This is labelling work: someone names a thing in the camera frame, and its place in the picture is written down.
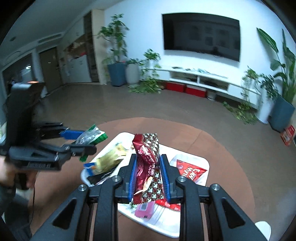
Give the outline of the person left hand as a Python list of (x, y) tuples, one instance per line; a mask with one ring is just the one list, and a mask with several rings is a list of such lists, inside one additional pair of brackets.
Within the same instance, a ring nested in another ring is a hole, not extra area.
[(18, 173), (25, 173), (27, 176), (27, 188), (33, 188), (36, 182), (37, 171), (20, 170), (6, 160), (5, 156), (1, 156), (0, 160), (0, 183), (2, 186), (13, 187), (15, 185), (15, 176)]

